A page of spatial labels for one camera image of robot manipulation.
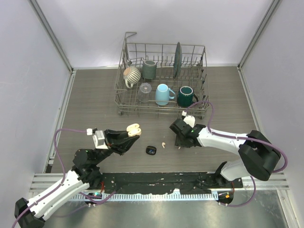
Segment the dark green mug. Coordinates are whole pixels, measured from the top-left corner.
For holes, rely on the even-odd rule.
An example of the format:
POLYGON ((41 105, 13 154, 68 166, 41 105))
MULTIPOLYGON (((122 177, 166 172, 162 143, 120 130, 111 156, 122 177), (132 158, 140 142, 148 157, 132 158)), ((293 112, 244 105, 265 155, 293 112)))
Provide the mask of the dark green mug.
POLYGON ((194 94, 194 90, 189 86, 182 86, 179 88, 177 95, 177 104, 180 107, 189 107, 193 103, 198 102, 198 97, 194 94))

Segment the light blue mug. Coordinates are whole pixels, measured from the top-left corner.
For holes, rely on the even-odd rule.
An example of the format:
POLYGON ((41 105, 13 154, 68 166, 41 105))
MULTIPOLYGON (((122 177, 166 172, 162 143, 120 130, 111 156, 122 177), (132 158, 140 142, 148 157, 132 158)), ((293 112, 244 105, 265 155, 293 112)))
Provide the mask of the light blue mug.
POLYGON ((175 98, 176 94, 166 84, 159 84, 156 89, 155 102, 157 105, 167 105, 170 100, 175 98))

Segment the aluminium frame rail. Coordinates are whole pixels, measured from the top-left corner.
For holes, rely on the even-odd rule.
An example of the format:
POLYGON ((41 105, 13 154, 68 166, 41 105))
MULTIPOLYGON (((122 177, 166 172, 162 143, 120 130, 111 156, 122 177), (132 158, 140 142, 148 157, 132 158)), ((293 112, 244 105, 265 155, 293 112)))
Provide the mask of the aluminium frame rail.
POLYGON ((57 53, 59 54, 61 60, 64 62, 65 66, 67 67, 70 73, 73 72, 73 67, 71 66, 59 40, 57 39, 52 27, 50 26, 45 14, 42 11, 37 0, 28 0, 29 4, 31 5, 33 11, 35 12, 38 20, 40 21, 43 29, 45 30, 46 34, 50 38, 52 44, 54 45, 57 53))

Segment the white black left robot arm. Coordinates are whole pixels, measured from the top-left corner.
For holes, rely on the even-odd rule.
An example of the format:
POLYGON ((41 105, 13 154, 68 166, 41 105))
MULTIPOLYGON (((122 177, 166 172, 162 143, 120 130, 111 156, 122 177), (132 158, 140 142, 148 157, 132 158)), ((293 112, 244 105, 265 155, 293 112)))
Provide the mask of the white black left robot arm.
POLYGON ((19 199, 15 204, 13 227, 42 228, 75 195, 87 189, 97 189, 103 179, 98 164, 112 153, 125 154, 140 138, 142 131, 135 123, 125 131, 88 128, 84 133, 93 138, 94 149, 77 150, 73 167, 69 171, 63 171, 60 180, 35 197, 19 199))

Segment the black earbud charging case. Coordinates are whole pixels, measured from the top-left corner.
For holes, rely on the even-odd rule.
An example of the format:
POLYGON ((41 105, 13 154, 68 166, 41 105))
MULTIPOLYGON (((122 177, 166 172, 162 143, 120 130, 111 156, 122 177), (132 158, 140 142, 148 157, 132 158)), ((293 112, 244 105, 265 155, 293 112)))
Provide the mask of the black earbud charging case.
POLYGON ((154 147, 154 146, 147 146, 145 152, 146 152, 148 155, 155 155, 156 152, 157 152, 157 148, 154 147))

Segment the grey green cup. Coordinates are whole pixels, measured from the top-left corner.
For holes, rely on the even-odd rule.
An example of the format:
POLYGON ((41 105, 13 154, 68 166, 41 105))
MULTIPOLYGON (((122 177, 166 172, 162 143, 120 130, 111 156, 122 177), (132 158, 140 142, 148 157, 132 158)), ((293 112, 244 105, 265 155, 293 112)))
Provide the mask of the grey green cup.
POLYGON ((157 65, 155 61, 144 60, 142 65, 142 77, 152 80, 156 77, 157 65))

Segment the clear drinking glass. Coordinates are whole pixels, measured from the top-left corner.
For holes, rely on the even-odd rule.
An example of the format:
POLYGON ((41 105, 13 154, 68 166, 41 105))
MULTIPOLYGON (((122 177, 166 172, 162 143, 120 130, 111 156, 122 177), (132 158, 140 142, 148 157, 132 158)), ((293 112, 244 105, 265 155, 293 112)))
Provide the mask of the clear drinking glass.
POLYGON ((149 83, 142 83, 139 86, 137 98, 140 102, 146 103, 150 100, 152 87, 149 83))

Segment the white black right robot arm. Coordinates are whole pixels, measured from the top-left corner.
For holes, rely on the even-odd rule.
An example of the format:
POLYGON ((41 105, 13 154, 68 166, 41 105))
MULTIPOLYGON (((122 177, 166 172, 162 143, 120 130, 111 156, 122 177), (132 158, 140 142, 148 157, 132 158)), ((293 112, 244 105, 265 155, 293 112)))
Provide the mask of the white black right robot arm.
POLYGON ((176 119, 170 129, 176 134, 175 145, 178 147, 212 147, 239 157, 232 162, 222 162, 206 182, 207 186, 224 188, 232 181, 247 176, 267 181, 282 156, 282 152, 256 130, 249 134, 218 131, 196 124, 193 116, 176 119))

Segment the dark green plate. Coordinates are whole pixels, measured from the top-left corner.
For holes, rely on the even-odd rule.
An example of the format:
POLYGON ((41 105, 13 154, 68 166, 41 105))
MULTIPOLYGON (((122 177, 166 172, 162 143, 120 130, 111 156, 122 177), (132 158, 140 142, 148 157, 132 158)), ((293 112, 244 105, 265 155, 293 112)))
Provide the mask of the dark green plate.
POLYGON ((177 78, 180 75, 182 64, 182 48, 180 42, 177 43, 175 57, 174 57, 174 65, 173 65, 173 77, 177 78))

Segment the pink white earbud case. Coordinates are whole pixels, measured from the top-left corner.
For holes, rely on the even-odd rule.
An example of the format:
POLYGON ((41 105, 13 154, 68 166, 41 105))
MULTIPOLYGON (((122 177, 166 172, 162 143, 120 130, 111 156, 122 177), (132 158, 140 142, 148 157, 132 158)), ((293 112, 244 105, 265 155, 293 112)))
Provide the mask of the pink white earbud case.
POLYGON ((138 123, 134 123, 134 124, 127 126, 126 131, 127 131, 129 137, 133 137, 133 136, 142 134, 142 130, 138 123))

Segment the striped beige mug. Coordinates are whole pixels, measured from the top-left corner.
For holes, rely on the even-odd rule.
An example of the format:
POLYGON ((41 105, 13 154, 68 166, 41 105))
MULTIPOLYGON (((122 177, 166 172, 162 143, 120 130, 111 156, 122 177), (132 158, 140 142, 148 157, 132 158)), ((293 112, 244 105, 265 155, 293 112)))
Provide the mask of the striped beige mug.
POLYGON ((131 89, 133 85, 139 82, 141 79, 141 72, 138 68, 130 66, 123 72, 123 78, 127 88, 131 89))

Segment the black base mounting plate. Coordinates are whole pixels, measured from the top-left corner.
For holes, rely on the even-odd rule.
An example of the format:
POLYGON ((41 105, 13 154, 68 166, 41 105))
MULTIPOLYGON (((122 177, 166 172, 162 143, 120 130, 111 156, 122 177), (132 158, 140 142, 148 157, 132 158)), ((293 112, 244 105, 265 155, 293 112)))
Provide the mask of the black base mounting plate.
POLYGON ((240 189, 240 178, 233 182, 217 183, 219 176, 208 172, 129 172, 103 173, 97 181, 97 189, 117 194, 172 194, 178 189, 181 194, 211 193, 212 189, 240 189))

